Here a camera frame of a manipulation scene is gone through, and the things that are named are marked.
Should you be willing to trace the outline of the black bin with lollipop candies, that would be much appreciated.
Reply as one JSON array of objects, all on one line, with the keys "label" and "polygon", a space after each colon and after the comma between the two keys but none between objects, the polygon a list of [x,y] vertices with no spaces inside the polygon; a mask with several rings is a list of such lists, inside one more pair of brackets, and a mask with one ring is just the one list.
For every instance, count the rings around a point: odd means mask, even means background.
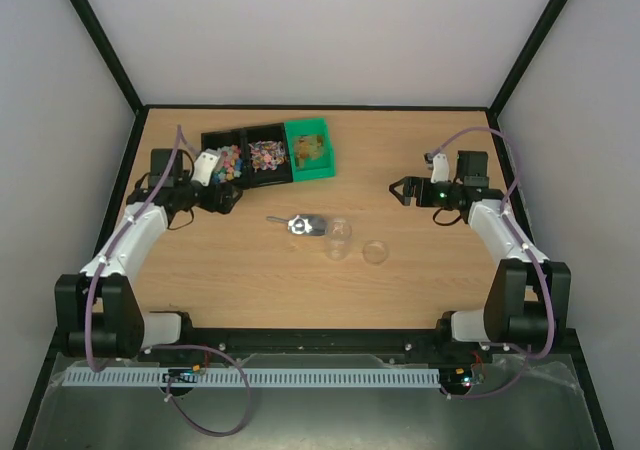
[{"label": "black bin with lollipop candies", "polygon": [[243,129],[243,138],[250,188],[293,182],[283,123],[246,127]]}]

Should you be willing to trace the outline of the metal scoop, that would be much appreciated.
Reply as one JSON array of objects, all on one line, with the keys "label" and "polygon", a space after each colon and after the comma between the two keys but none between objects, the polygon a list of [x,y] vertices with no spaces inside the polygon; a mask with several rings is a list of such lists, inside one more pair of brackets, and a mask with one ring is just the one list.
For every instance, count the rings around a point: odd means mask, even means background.
[{"label": "metal scoop", "polygon": [[289,233],[298,236],[322,237],[326,234],[328,228],[328,220],[317,214],[297,214],[290,218],[267,216],[266,220],[284,224]]}]

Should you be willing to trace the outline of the green bin with gummies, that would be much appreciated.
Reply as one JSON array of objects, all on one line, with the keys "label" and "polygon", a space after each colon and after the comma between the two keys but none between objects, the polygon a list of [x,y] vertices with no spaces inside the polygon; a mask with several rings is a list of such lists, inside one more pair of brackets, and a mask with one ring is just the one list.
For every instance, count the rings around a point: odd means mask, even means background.
[{"label": "green bin with gummies", "polygon": [[324,118],[289,120],[284,131],[294,182],[335,176],[335,155]]}]

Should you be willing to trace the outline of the black bin with star candies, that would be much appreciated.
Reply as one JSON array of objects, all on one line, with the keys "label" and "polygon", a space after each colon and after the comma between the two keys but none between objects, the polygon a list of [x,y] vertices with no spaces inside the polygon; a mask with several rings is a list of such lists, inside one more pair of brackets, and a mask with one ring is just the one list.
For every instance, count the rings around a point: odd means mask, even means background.
[{"label": "black bin with star candies", "polygon": [[220,154],[220,163],[211,177],[212,184],[230,183],[237,188],[249,187],[249,156],[240,130],[205,132],[201,149]]}]

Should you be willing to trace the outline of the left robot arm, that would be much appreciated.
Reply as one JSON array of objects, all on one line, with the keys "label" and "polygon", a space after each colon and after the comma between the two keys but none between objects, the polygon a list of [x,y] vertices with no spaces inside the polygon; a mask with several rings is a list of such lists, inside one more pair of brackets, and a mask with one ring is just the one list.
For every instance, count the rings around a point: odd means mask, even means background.
[{"label": "left robot arm", "polygon": [[101,359],[130,359],[179,341],[185,315],[142,312],[133,289],[137,276],[177,214],[197,208],[227,214],[242,195],[214,179],[226,153],[206,150],[189,168],[182,162],[185,155],[179,148],[153,150],[151,170],[134,184],[112,235],[78,273],[57,280],[57,334],[64,355],[96,368]]}]

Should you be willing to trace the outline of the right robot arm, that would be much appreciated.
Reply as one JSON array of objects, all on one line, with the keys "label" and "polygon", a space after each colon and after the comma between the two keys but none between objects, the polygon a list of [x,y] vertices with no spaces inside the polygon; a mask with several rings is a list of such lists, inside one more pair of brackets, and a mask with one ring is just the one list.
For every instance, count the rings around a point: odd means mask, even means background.
[{"label": "right robot arm", "polygon": [[454,172],[442,153],[426,155],[425,160],[430,176],[404,177],[390,184],[390,193],[404,206],[457,212],[496,265],[483,308],[451,311],[441,318],[438,354],[455,362],[474,342],[543,358],[566,328],[568,266],[550,260],[518,225],[505,194],[489,184],[486,153],[459,152]]}]

